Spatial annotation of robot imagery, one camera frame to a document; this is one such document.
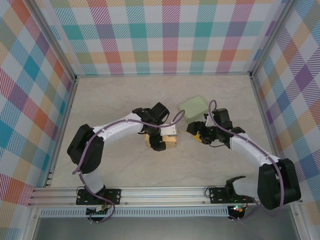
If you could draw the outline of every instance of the plaid fabric backdrop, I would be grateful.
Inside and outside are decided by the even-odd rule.
[[[247,72],[281,0],[37,2],[77,73],[114,75]]]
[[[295,162],[320,239],[320,0],[300,0],[256,84],[281,157]]]
[[[17,239],[40,187],[71,79],[23,0],[0,1],[0,239]]]

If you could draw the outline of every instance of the light green box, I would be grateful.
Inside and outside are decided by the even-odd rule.
[[[184,119],[188,124],[209,112],[207,102],[199,95],[179,104],[178,108],[185,110]]]

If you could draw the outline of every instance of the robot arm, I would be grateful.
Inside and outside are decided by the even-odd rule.
[[[208,117],[209,114],[212,114],[219,126],[237,135],[225,132],[215,126],[211,117]],[[254,143],[242,128],[233,127],[228,111],[225,108],[216,109],[212,113],[205,114],[204,117],[206,122],[196,121],[190,123],[187,127],[187,132],[206,145],[219,140],[229,149],[242,155],[258,171],[257,180],[248,179],[245,176],[237,176],[226,181],[225,190],[230,200],[236,195],[248,196],[259,199],[269,210],[279,207],[281,198],[279,176],[270,159],[278,166],[282,176],[284,185],[283,203],[291,203],[301,198],[295,166],[291,160],[287,158],[279,159],[266,151],[262,153],[260,151],[262,148]]]
[[[101,163],[104,146],[107,146],[125,136],[144,132],[149,135],[150,145],[155,151],[166,149],[166,142],[162,141],[162,136],[174,136],[178,134],[176,126],[152,127],[144,123],[165,126],[163,119],[170,114],[169,110],[158,102],[153,108],[137,108],[129,115],[113,123],[102,126],[89,127],[82,125],[75,134],[70,146],[67,149],[68,155],[74,164],[79,165],[87,142],[95,134],[85,153],[80,166],[80,174],[85,185],[94,193],[103,195],[105,186],[102,182],[98,166]]]

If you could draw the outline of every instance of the marble-pattern floor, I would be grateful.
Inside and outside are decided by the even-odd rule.
[[[215,99],[218,108],[227,108],[233,126],[242,127],[261,147],[270,151],[256,99],[246,75],[230,76],[128,76],[80,78],[55,167],[52,187],[78,187],[76,168],[67,148],[83,124],[100,126],[123,118],[135,108],[152,108],[161,102],[170,110],[171,120],[177,105],[202,95]],[[209,186],[257,172],[238,153],[227,147],[212,148],[181,132],[176,148],[156,152],[147,148],[143,135],[133,134],[106,147],[99,166],[107,187]]]

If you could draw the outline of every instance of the green box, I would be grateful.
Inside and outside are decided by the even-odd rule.
[[[180,110],[185,110],[184,119],[188,124],[194,122],[200,118],[203,114],[209,112],[209,107],[207,101],[205,101],[201,96],[195,96],[194,98],[185,101],[178,105]]]

